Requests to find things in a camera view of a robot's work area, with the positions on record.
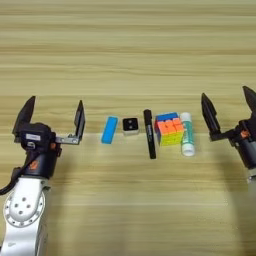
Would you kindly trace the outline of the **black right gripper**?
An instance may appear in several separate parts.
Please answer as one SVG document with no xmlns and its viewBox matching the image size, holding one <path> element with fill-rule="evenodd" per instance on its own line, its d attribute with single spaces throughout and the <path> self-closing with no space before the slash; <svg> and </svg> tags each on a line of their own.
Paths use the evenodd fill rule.
<svg viewBox="0 0 256 256">
<path fill-rule="evenodd" d="M 256 92 L 247 86 L 243 87 L 243 91 L 249 108 L 252 112 L 256 112 Z M 212 141 L 230 139 L 234 136 L 233 129 L 224 133 L 221 132 L 215 107 L 205 93 L 201 95 L 201 107 Z M 248 169 L 256 168 L 256 115 L 241 120 L 235 127 L 234 145 L 245 167 Z"/>
</svg>

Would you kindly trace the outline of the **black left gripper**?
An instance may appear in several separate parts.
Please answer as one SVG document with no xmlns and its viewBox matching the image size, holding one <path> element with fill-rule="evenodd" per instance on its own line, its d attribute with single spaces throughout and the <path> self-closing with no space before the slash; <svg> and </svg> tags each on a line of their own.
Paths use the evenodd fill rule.
<svg viewBox="0 0 256 256">
<path fill-rule="evenodd" d="M 31 121 L 34 111 L 35 99 L 35 96 L 31 96 L 20 110 L 12 131 L 14 135 L 18 134 L 19 129 L 23 123 L 29 123 Z M 74 134 L 69 134 L 67 137 L 57 137 L 56 142 L 59 144 L 69 145 L 80 144 L 85 128 L 85 111 L 82 100 L 79 101 L 76 110 L 74 125 Z M 40 153 L 37 158 L 35 158 L 34 152 L 27 152 L 25 163 L 27 163 L 28 166 L 25 168 L 24 174 L 50 179 L 54 174 L 57 158 L 61 155 L 61 151 L 61 148 L 49 150 L 47 152 Z"/>
</svg>

